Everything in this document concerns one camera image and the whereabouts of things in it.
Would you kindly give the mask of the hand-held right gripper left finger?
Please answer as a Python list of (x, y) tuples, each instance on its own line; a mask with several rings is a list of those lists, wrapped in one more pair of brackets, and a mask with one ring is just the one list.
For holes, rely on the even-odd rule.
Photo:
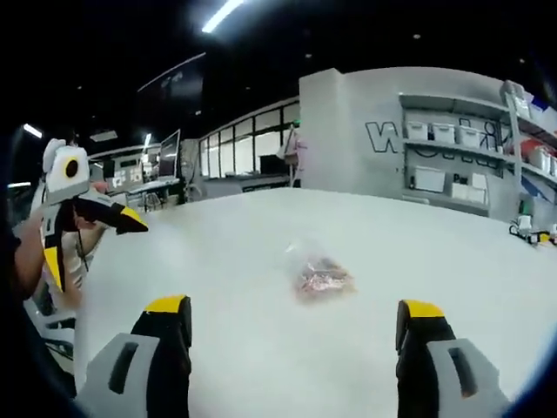
[(93, 417), (188, 417), (191, 298), (163, 297), (144, 308), (89, 363), (85, 408)]

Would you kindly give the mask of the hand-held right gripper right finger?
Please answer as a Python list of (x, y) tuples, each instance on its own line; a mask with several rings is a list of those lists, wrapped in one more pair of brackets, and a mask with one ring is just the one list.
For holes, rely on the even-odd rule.
[(399, 302), (395, 350), (398, 417), (500, 417), (510, 406), (499, 370), (432, 303)]

